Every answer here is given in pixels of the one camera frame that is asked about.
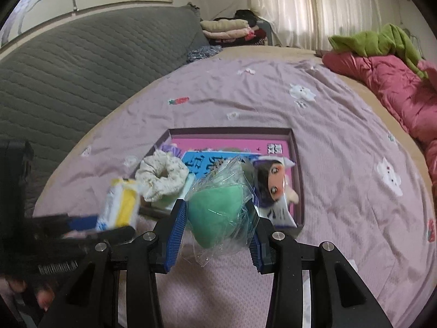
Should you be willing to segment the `yellow white wipes packet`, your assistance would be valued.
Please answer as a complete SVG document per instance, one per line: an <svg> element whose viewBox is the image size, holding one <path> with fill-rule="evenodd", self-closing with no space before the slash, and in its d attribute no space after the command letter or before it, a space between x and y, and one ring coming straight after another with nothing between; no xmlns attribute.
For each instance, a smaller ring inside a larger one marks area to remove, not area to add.
<svg viewBox="0 0 437 328"><path fill-rule="evenodd" d="M136 229L140 194L135 180L116 178L111 181L102 212L97 217L96 230L120 227Z"/></svg>

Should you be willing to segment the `white floral scrunchie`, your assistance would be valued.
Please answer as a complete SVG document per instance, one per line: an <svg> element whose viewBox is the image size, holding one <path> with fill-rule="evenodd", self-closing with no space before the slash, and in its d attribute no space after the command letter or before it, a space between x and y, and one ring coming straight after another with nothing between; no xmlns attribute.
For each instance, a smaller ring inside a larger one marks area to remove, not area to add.
<svg viewBox="0 0 437 328"><path fill-rule="evenodd" d="M135 172L138 189L146 202L155 202L183 189L189 169L172 153L156 150L144 157Z"/></svg>

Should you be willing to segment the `cartoon doll face packet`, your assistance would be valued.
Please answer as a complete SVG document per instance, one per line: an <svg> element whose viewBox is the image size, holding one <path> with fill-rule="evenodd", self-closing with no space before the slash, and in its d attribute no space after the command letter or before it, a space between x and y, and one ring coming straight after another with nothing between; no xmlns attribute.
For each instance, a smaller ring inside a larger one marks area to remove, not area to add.
<svg viewBox="0 0 437 328"><path fill-rule="evenodd" d="M252 160L254 186L261 215L275 227L297 228L290 205L299 203L287 174L296 163L281 156L259 156Z"/></svg>

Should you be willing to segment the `green sponge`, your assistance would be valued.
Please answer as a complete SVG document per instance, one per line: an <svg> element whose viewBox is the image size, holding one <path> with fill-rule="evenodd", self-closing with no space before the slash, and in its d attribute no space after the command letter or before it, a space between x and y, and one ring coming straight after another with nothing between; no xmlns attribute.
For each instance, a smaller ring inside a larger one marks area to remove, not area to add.
<svg viewBox="0 0 437 328"><path fill-rule="evenodd" d="M185 199L193 256L200 266L247 248L258 223L254 168L248 157L218 162Z"/></svg>

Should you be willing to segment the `lilac patterned bed sheet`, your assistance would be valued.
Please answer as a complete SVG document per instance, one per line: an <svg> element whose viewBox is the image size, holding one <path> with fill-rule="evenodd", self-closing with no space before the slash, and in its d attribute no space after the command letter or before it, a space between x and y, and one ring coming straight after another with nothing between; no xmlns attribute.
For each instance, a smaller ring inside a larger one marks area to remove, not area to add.
<svg viewBox="0 0 437 328"><path fill-rule="evenodd" d="M409 327L436 286L434 218L408 152L340 78L311 61L187 65L151 84L82 139L58 166L35 215L97 214L110 182L127 177L170 128L293 131L305 197L299 240L332 241L394 327Z"/></svg>

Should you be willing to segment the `purple satin scrunchie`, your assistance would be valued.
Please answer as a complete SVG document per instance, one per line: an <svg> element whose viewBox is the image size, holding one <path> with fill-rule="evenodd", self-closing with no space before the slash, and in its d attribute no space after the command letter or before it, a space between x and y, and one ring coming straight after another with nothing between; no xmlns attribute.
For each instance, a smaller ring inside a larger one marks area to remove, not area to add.
<svg viewBox="0 0 437 328"><path fill-rule="evenodd" d="M162 144L159 149L173 157L182 157L182 150L176 144Z"/></svg>

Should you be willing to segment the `grey quilted sofa cover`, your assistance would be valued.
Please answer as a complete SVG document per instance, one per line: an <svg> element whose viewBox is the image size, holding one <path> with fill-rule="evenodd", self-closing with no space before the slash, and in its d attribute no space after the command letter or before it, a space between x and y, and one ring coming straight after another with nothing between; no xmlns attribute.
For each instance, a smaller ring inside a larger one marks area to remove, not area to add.
<svg viewBox="0 0 437 328"><path fill-rule="evenodd" d="M48 30L1 60L1 137L34 151L24 212L99 121L207 44L199 9L110 10Z"/></svg>

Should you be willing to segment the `shallow purple cardboard box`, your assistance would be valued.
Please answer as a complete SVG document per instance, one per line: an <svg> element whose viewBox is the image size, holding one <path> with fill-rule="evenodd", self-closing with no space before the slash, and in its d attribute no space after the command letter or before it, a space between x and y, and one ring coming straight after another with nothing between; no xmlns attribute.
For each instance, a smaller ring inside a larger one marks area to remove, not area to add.
<svg viewBox="0 0 437 328"><path fill-rule="evenodd" d="M293 171L293 183L297 186L299 203L290 205L290 212L297 223L297 228L279 228L287 234L296 238L305 225L305 197L302 169L299 158L299 151L296 145L296 138L291 129L271 128L271 127L197 127L197 128L174 128L166 130L155 144L145 153L151 156L155 150L159 149L162 144L170 144L173 137L182 138L218 138L218 139L267 139L267 140L284 140L290 147L290 156L296 163Z"/></svg>

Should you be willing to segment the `pink blue children's book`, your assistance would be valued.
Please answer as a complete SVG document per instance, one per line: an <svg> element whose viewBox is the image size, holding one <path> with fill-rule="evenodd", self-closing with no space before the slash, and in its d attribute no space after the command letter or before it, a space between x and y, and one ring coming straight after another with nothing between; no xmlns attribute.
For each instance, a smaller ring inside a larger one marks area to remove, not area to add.
<svg viewBox="0 0 437 328"><path fill-rule="evenodd" d="M297 190L293 183L296 163L290 156L290 147L284 140L267 139L218 139L173 137L170 143L181 150L181 160L197 179L203 178L225 161L241 155L248 159L277 160L285 166L288 186Z"/></svg>

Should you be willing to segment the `pink quilted comforter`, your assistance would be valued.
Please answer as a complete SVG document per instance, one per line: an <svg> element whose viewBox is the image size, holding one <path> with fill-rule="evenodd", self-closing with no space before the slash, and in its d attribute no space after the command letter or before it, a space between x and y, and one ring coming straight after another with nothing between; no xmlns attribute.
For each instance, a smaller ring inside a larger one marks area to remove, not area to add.
<svg viewBox="0 0 437 328"><path fill-rule="evenodd" d="M361 57L351 52L328 52L323 64L334 73L364 83L401 127L420 145L436 195L436 66L418 63L420 78L395 55Z"/></svg>

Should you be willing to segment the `blue patterned cloth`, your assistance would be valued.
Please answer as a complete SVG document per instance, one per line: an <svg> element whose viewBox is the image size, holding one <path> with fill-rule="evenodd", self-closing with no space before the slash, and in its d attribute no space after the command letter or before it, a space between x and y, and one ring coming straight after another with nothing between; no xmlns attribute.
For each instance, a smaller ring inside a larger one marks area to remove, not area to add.
<svg viewBox="0 0 437 328"><path fill-rule="evenodd" d="M187 54L187 63L193 63L199 60L203 60L206 58L211 58L217 54L219 54L220 52L222 52L222 47L221 46L202 46L200 48L197 48L195 50L191 50L188 54Z"/></svg>

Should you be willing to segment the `green fleece garment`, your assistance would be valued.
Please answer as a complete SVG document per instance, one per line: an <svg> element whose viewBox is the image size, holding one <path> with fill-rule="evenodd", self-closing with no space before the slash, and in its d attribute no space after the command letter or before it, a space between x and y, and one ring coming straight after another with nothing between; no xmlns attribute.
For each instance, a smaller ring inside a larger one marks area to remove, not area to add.
<svg viewBox="0 0 437 328"><path fill-rule="evenodd" d="M328 41L335 52L354 52L361 57L395 55L421 79L428 78L418 67L420 52L397 25L386 24L379 32L366 30L351 36L333 35Z"/></svg>

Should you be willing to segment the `stack of folded clothes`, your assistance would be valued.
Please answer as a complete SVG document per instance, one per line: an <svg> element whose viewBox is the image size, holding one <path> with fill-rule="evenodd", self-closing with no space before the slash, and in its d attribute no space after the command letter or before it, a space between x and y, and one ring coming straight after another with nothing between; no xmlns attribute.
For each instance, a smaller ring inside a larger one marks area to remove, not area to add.
<svg viewBox="0 0 437 328"><path fill-rule="evenodd" d="M251 10L237 10L233 17L218 17L201 20L203 34L212 46L222 48L239 46L271 46L273 44L270 24Z"/></svg>

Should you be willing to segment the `white window curtains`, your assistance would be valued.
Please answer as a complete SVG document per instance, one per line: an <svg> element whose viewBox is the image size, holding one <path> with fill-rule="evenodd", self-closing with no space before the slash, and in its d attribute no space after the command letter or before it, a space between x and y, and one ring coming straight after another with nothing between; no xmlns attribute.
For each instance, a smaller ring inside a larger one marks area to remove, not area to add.
<svg viewBox="0 0 437 328"><path fill-rule="evenodd" d="M350 36L400 25L397 0L250 0L255 14L269 22L281 47L328 50L329 36Z"/></svg>

